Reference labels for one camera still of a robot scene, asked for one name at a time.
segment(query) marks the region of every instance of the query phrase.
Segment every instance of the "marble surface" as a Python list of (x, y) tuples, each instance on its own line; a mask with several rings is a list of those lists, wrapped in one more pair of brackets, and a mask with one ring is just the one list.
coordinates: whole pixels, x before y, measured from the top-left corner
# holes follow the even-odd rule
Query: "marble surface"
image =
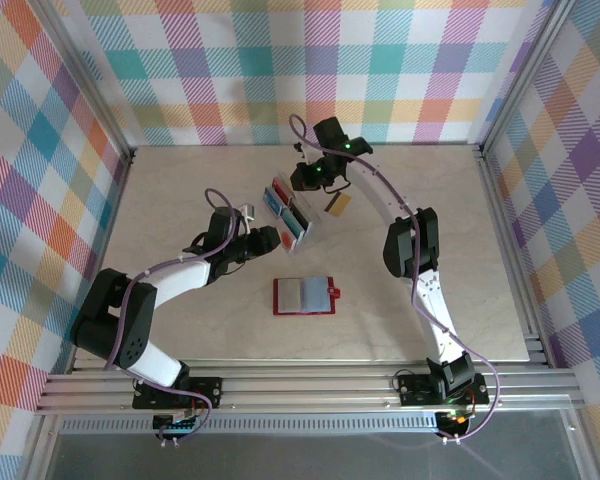
[[(368, 157), (411, 206), (432, 206), (440, 225), (440, 276), (460, 337), (493, 360), (527, 360), (524, 339), (470, 147), (386, 146)], [(291, 147), (142, 147), (104, 266), (135, 275), (174, 258), (211, 215), (203, 191), (256, 207), (254, 226), (271, 222), (265, 185), (300, 161)], [(355, 187), (340, 218), (322, 211), (323, 192), (304, 197), (319, 212), (314, 244), (281, 247), (234, 275), (167, 302), (151, 339), (180, 359), (356, 359), (421, 361), (426, 356), (409, 292), (382, 261), (386, 227)], [(342, 291), (333, 316), (276, 317), (273, 279), (330, 275)]]

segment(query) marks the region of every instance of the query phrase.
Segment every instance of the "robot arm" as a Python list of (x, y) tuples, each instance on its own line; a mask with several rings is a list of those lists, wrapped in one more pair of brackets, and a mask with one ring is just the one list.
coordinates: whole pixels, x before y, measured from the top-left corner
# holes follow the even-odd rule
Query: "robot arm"
[[(420, 234), (416, 236), (414, 219), (404, 209), (400, 195), (372, 165), (358, 158), (363, 153), (373, 153), (371, 146), (361, 137), (350, 140), (336, 117), (316, 124), (314, 132), (319, 146), (312, 146), (322, 149), (326, 154), (315, 161), (297, 164), (291, 175), (293, 189), (323, 188), (326, 191), (326, 187), (331, 187), (337, 177), (356, 185), (388, 226), (383, 250), (384, 263), (394, 277), (405, 283), (409, 292), (413, 286), (416, 241), (419, 241), (418, 284), (414, 305), (427, 341), (427, 364), (431, 373), (426, 382), (419, 382), (415, 376), (399, 377), (399, 384), (405, 388), (403, 393), (408, 390), (408, 394), (401, 394), (402, 405), (444, 402), (470, 386), (478, 391), (484, 386), (484, 378), (475, 373), (469, 354), (449, 336), (451, 333), (457, 337), (440, 286), (438, 217), (435, 211), (432, 208), (417, 209), (414, 217)], [(303, 151), (302, 145), (297, 145), (296, 149)], [(438, 325), (426, 318), (426, 314), (435, 319)], [(482, 398), (479, 403), (484, 401), (488, 399)]]
[[(393, 196), (389, 194), (384, 184), (378, 177), (373, 175), (369, 169), (366, 169), (363, 165), (356, 162), (350, 163), (347, 165), (347, 179), (352, 185), (358, 187), (365, 197), (367, 197), (389, 229), (391, 229), (391, 226), (395, 223), (396, 219), (408, 220), (409, 216), (405, 214), (404, 210), (396, 203)], [(435, 220), (435, 226), (430, 226), (429, 228), (435, 228), (437, 230), (437, 219)], [(393, 249), (390, 246), (385, 244), (385, 263), (395, 263), (392, 250)], [(411, 276), (403, 276), (402, 281), (405, 284), (407, 292), (410, 293), (412, 288)], [(444, 301), (444, 296), (442, 295), (440, 274), (434, 269), (422, 272), (416, 291), (417, 301), (420, 302), (420, 305), (455, 334), (455, 328), (451, 321), (447, 304)], [(433, 327), (426, 318), (423, 318), (422, 316), (419, 316), (419, 318), (427, 342), (429, 358), (438, 364), (443, 364), (445, 362), (451, 363), (462, 357), (462, 349), (455, 342), (451, 341), (447, 334), (442, 333), (440, 329)]]
[[(136, 283), (129, 296), (120, 349), (114, 365), (162, 387), (190, 390), (188, 367), (170, 357), (149, 340), (153, 311), (163, 303), (189, 290), (215, 282), (227, 273), (232, 263), (248, 260), (273, 251), (280, 238), (275, 228), (249, 229), (248, 216), (235, 210), (237, 222), (246, 233), (235, 230), (232, 240), (218, 253), (204, 260), (183, 261), (150, 273)], [(218, 207), (211, 216), (209, 229), (186, 249), (188, 254), (211, 252), (230, 235), (230, 212)], [(114, 348), (118, 317), (109, 312), (119, 308), (131, 280), (113, 269), (98, 273), (71, 330), (72, 342), (100, 358), (106, 359)]]

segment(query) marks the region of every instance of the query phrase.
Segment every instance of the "aluminum frame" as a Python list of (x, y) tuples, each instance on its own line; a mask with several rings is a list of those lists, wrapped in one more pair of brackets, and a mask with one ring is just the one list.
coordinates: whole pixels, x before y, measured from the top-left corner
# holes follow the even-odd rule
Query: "aluminum frame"
[(525, 63), (520, 69), (513, 86), (509, 90), (500, 111), (496, 115), (491, 128), (489, 128), (489, 131), (485, 136), (483, 151), (487, 160), (491, 157), (493, 148), (498, 139), (504, 134), (509, 123), (511, 123), (514, 112), (520, 105), (527, 89), (535, 79), (554, 40), (558, 36), (562, 25), (566, 22), (569, 13), (571, 13), (571, 10), (577, 2), (578, 0), (555, 0), (552, 10), (547, 15), (539, 35), (533, 42), (530, 55), (525, 60)]
[(593, 426), (586, 410), (563, 410), (560, 413), (581, 477), (600, 479), (600, 448), (594, 440)]
[[(214, 413), (379, 413), (452, 410), (452, 406), (402, 407), (391, 385), (396, 371), (428, 372), (426, 365), (393, 362), (189, 361), (194, 375), (222, 377), (223, 397)], [(102, 371), (102, 361), (76, 361), (71, 375), (51, 375), (38, 403), (40, 415), (137, 414), (131, 408), (132, 380), (120, 371)], [(502, 383), (498, 410), (564, 409), (584, 404), (571, 370), (542, 363), (497, 364)], [(476, 370), (493, 388), (481, 363)], [(487, 406), (479, 406), (485, 411)], [(151, 414), (173, 410), (146, 411)]]
[[(121, 176), (120, 197), (122, 197), (124, 194), (127, 186), (129, 169), (132, 163), (132, 160), (124, 163), (124, 171), (122, 172)], [(113, 231), (115, 219), (118, 216), (119, 208), (120, 202), (116, 204), (112, 212), (111, 222), (106, 234), (103, 251), (106, 251), (109, 241), (111, 240), (111, 233)], [(103, 260), (104, 255), (102, 255), (98, 261), (97, 270), (100, 270), (102, 267)], [(78, 348), (75, 345), (71, 345), (69, 347), (69, 354), (66, 362), (64, 365), (59, 367), (61, 371), (64, 371), (67, 374), (71, 373), (76, 359), (77, 350)], [(20, 462), (18, 472), (16, 474), (17, 479), (38, 479), (46, 476), (46, 472), (49, 468), (49, 462), (51, 461), (51, 456), (53, 454), (53, 449), (55, 447), (56, 435), (60, 430), (61, 424), (62, 417), (58, 415), (36, 415), (34, 417), (33, 424), (27, 432), (24, 452), (22, 455), (23, 460)]]
[(109, 139), (114, 143), (118, 151), (124, 155), (125, 161), (130, 163), (133, 158), (134, 148), (125, 139), (111, 109), (100, 94), (84, 58), (80, 55), (80, 52), (71, 40), (57, 12), (45, 0), (29, 0), (28, 3), (36, 14), (36, 17), (38, 17), (45, 32), (49, 35), (51, 42), (58, 50), (67, 70), (78, 84), (78, 88), (84, 95)]
[[(165, 433), (187, 433), (190, 428), (167, 428)], [(201, 433), (342, 435), (361, 433), (435, 433), (434, 413), (348, 413), (348, 414), (217, 414), (205, 424)], [(155, 434), (153, 415), (65, 415), (59, 433)]]
[[(487, 205), (494, 224), (496, 238), (500, 245), (502, 261), (509, 279), (511, 294), (518, 311), (520, 324), (528, 335), (538, 335), (540, 342), (548, 341), (548, 334), (540, 320), (540, 310), (533, 294), (533, 289), (524, 272), (524, 261), (514, 244), (515, 235), (504, 210), (504, 198), (498, 189), (497, 179), (489, 161), (479, 150), (474, 151), (478, 164), (478, 172), (485, 190)], [(556, 366), (556, 360), (550, 349), (545, 352), (550, 366)]]

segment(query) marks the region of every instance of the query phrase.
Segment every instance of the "cable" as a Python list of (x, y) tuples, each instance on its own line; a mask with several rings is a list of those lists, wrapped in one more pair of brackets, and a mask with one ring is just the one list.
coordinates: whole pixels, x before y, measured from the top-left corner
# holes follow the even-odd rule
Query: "cable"
[(398, 376), (398, 374), (400, 372), (409, 372), (410, 375), (415, 375), (415, 373), (413, 373), (408, 368), (401, 368), (396, 373), (394, 373), (393, 376), (391, 377), (391, 388), (393, 388), (396, 392), (400, 392), (400, 389), (396, 388), (396, 377)]
[(342, 190), (345, 190), (345, 189), (349, 188), (350, 186), (351, 186), (351, 182), (349, 180), (347, 180), (347, 184), (344, 187), (339, 187), (334, 190), (327, 190), (327, 187), (323, 186), (322, 190), (324, 190), (324, 193), (326, 193), (327, 195), (333, 195), (334, 193), (341, 192)]
[(473, 390), (471, 390), (470, 388), (468, 388), (467, 391), (469, 392), (469, 395), (471, 395), (471, 415), (475, 415), (476, 414), (476, 394), (473, 393)]
[(451, 395), (449, 395), (449, 399), (451, 400), (457, 400), (459, 398), (462, 398), (464, 396), (465, 393), (467, 393), (467, 388), (469, 388), (468, 386), (464, 387), (462, 390), (458, 390), (456, 393), (452, 393)]
[[(293, 124), (293, 120), (294, 119), (298, 120), (300, 122), (300, 124), (302, 125), (303, 134), (300, 134), (300, 132), (298, 131), (298, 129), (296, 128), (296, 126)], [(309, 140), (306, 137), (307, 124), (304, 122), (304, 120), (302, 119), (302, 117), (300, 117), (300, 115), (298, 115), (296, 113), (292, 113), (291, 115), (289, 115), (289, 126), (291, 127), (291, 130), (293, 131), (293, 133), (302, 142), (306, 143), (310, 147), (313, 147), (316, 150), (320, 150), (323, 153), (331, 153), (333, 155), (339, 155), (341, 157), (350, 158), (351, 160), (354, 160), (354, 161), (362, 164), (365, 168), (368, 168), (371, 171), (371, 173), (374, 176), (376, 176), (378, 179), (380, 179), (380, 181), (385, 185), (385, 187), (387, 187), (387, 190), (389, 190), (389, 192), (391, 193), (391, 195), (393, 195), (393, 197), (396, 199), (396, 201), (398, 202), (398, 205), (400, 205), (400, 207), (411, 218), (411, 222), (413, 223), (413, 228), (414, 228), (415, 233), (416, 233), (416, 235), (415, 235), (415, 237), (416, 237), (415, 238), (415, 252), (414, 252), (414, 259), (413, 259), (414, 269), (413, 269), (413, 277), (412, 277), (413, 286), (411, 288), (411, 305), (413, 306), (413, 308), (415, 308), (415, 310), (418, 313), (420, 313), (420, 315), (422, 315), (424, 318), (426, 318), (429, 321), (429, 323), (431, 323), (432, 325), (434, 325), (435, 327), (437, 327), (438, 329), (440, 329), (442, 331), (442, 333), (448, 334), (449, 338), (451, 338), (451, 340), (453, 340), (463, 350), (469, 352), (471, 355), (475, 356), (479, 360), (482, 360), (482, 362), (484, 362), (484, 364), (493, 372), (493, 376), (494, 376), (494, 379), (495, 379), (496, 391), (495, 391), (493, 403), (489, 407), (487, 415), (478, 424), (478, 426), (476, 426), (471, 432), (467, 432), (464, 435), (462, 435), (461, 437), (458, 437), (458, 440), (472, 437), (473, 435), (475, 435), (476, 433), (478, 433), (480, 430), (482, 430), (485, 427), (485, 425), (489, 422), (489, 420), (491, 419), (491, 417), (493, 416), (493, 412), (495, 411), (495, 408), (496, 408), (496, 406), (498, 404), (498, 401), (500, 399), (500, 378), (498, 377), (498, 371), (496, 370), (496, 367), (489, 360), (487, 360), (485, 357), (483, 357), (482, 355), (480, 355), (478, 352), (476, 352), (475, 350), (473, 350), (473, 349), (469, 348), (467, 345), (465, 345), (462, 342), (462, 340), (460, 340), (458, 338), (457, 335), (451, 333), (447, 327), (445, 327), (442, 323), (440, 323), (426, 309), (424, 309), (424, 308), (422, 308), (422, 307), (420, 307), (418, 305), (418, 302), (416, 301), (416, 296), (417, 296), (417, 288), (418, 288), (418, 277), (420, 276), (420, 269), (419, 269), (419, 265), (420, 265), (420, 225), (418, 224), (416, 216), (414, 215), (414, 213), (411, 210), (411, 208), (409, 208), (409, 205), (407, 205), (407, 203), (404, 201), (404, 199), (400, 196), (400, 194), (393, 187), (393, 185), (391, 184), (391, 182), (389, 182), (389, 180), (377, 168), (375, 168), (374, 166), (372, 166), (368, 162), (362, 160), (361, 158), (356, 157), (355, 155), (352, 155), (352, 154), (347, 153), (347, 152), (340, 152), (338, 150), (331, 150), (329, 148), (324, 148), (321, 145), (319, 145), (319, 144), (317, 144), (317, 143), (312, 142), (311, 140)]]
[(240, 265), (238, 268), (235, 268), (234, 270), (231, 270), (230, 272), (227, 272), (223, 275), (223, 277), (226, 277), (227, 275), (233, 275), (234, 273), (236, 273), (238, 270), (240, 270), (242, 267), (244, 267), (246, 265), (246, 263), (243, 263), (242, 265)]
[[(126, 314), (127, 314), (127, 306), (129, 305), (129, 297), (131, 296), (131, 290), (133, 289), (133, 287), (143, 278), (151, 275), (154, 272), (162, 270), (163, 268), (170, 267), (171, 265), (177, 265), (179, 263), (196, 262), (196, 261), (203, 260), (207, 257), (210, 257), (211, 255), (215, 255), (216, 253), (222, 251), (229, 244), (229, 242), (233, 239), (233, 235), (234, 235), (235, 229), (237, 227), (235, 210), (231, 206), (231, 202), (229, 201), (229, 199), (226, 196), (224, 196), (224, 194), (222, 194), (215, 188), (207, 188), (204, 191), (204, 197), (207, 199), (207, 202), (209, 203), (209, 205), (211, 205), (211, 207), (213, 207), (214, 209), (216, 208), (216, 206), (213, 204), (213, 202), (209, 198), (210, 193), (215, 193), (216, 195), (218, 195), (222, 199), (222, 201), (226, 204), (227, 208), (229, 209), (229, 212), (231, 215), (229, 235), (227, 236), (227, 238), (224, 239), (224, 241), (217, 248), (214, 248), (213, 250), (210, 250), (210, 251), (205, 252), (200, 255), (196, 255), (195, 257), (189, 257), (189, 258), (180, 257), (180, 258), (176, 258), (173, 260), (167, 260), (166, 262), (158, 263), (157, 265), (154, 265), (153, 267), (145, 270), (144, 272), (139, 273), (138, 275), (136, 275), (134, 277), (133, 280), (131, 280), (131, 282), (127, 286), (127, 289), (124, 292), (124, 296), (122, 297), (122, 305), (120, 306), (120, 317), (118, 319), (118, 330), (116, 332), (116, 338), (114, 340), (111, 354), (109, 354), (109, 358), (107, 359), (107, 363), (105, 364), (105, 367), (104, 367), (105, 370), (109, 370), (111, 368), (111, 366), (113, 365), (113, 362), (116, 359), (116, 356), (118, 355), (118, 352), (120, 351), (120, 345), (122, 344), (122, 337), (124, 334), (124, 324), (125, 324), (125, 319), (126, 319)], [(209, 400), (206, 396), (201, 395), (199, 393), (195, 393), (195, 392), (188, 392), (186, 390), (177, 390), (177, 389), (171, 388), (171, 387), (164, 387), (162, 385), (158, 385), (157, 383), (154, 383), (147, 379), (139, 377), (138, 375), (135, 375), (134, 373), (131, 373), (129, 371), (125, 371), (125, 370), (123, 370), (123, 371), (130, 377), (135, 378), (138, 381), (142, 381), (142, 382), (146, 383), (151, 388), (155, 388), (157, 390), (162, 390), (165, 393), (171, 393), (174, 395), (185, 395), (188, 397), (198, 398), (206, 403), (208, 408), (207, 408), (207, 414), (205, 415), (204, 420), (202, 422), (200, 422), (200, 424), (196, 428), (194, 428), (191, 432), (189, 432), (188, 434), (183, 436), (180, 439), (181, 442), (186, 441), (187, 439), (189, 439), (193, 435), (195, 435), (195, 433), (198, 430), (200, 430), (204, 426), (205, 423), (207, 423), (207, 421), (209, 420), (209, 417), (211, 417), (211, 410), (213, 409), (213, 404), (211, 403), (211, 400)]]
[[(203, 414), (205, 411), (207, 411), (207, 408), (203, 405), (202, 408), (201, 408), (201, 410), (200, 410), (200, 413), (196, 412), (196, 399), (194, 398), (193, 401), (191, 402), (191, 412), (193, 414), (194, 420), (196, 418), (198, 418), (201, 414)], [(208, 413), (207, 415), (205, 415), (205, 420), (204, 420), (205, 423), (206, 423), (207, 418), (209, 417), (209, 415), (210, 415), (210, 413)], [(171, 425), (163, 425), (163, 426), (161, 426), (158, 429), (158, 439), (162, 442), (162, 445), (165, 445), (164, 431), (167, 429), (167, 427), (170, 427)]]

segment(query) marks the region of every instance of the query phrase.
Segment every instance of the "small red case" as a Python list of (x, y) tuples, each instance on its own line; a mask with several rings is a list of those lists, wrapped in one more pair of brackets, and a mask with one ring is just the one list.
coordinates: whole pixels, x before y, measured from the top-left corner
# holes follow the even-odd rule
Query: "small red case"
[(331, 297), (331, 310), (328, 312), (280, 312), (278, 310), (278, 280), (288, 280), (288, 278), (274, 278), (273, 279), (273, 314), (276, 316), (285, 316), (285, 315), (333, 315), (336, 313), (336, 300), (340, 298), (340, 289), (336, 288), (333, 284), (333, 277), (327, 277), (327, 281), (329, 287), (327, 288), (329, 292), (329, 297)]

